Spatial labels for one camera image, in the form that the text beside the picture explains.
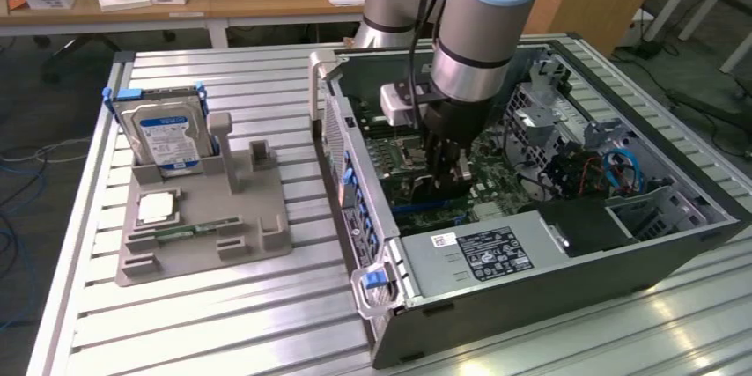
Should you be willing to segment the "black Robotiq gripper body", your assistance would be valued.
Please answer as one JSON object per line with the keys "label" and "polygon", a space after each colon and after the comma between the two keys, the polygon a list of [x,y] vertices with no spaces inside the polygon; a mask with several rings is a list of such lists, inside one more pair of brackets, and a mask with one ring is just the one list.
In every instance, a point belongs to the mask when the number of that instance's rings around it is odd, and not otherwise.
{"label": "black Robotiq gripper body", "polygon": [[437,100],[427,104],[422,116],[427,139],[470,144],[485,128],[491,100],[461,102]]}

